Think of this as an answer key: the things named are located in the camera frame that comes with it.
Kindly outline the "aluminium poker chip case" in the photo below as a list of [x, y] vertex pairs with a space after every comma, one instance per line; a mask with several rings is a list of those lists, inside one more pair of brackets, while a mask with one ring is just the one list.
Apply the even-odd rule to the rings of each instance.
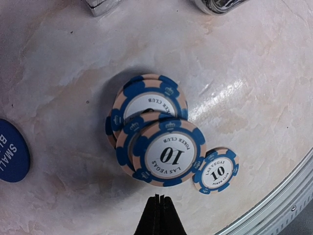
[[[93, 16], [98, 17], [108, 14], [123, 0], [85, 0], [86, 4]], [[139, 5], [147, 5], [154, 12], [160, 8], [170, 8], [172, 6], [186, 5], [191, 6], [207, 15], [224, 15], [229, 11], [246, 3], [245, 0], [133, 0], [132, 3]]]

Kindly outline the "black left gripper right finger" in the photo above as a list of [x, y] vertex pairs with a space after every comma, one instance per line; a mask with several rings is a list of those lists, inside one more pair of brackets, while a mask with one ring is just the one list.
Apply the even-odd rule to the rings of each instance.
[[157, 210], [158, 235], [186, 235], [180, 217], [172, 199], [169, 196], [160, 196]]

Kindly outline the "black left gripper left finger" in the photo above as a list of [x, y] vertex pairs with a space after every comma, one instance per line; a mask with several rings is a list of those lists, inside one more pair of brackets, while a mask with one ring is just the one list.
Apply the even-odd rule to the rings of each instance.
[[159, 234], [159, 195], [149, 197], [134, 233], [135, 235]]

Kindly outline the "single black white chip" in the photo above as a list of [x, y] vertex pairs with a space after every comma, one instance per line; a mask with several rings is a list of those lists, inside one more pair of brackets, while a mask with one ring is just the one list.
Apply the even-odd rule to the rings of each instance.
[[202, 194], [218, 193], [230, 186], [239, 171], [239, 157], [229, 148], [217, 147], [207, 151], [193, 183]]

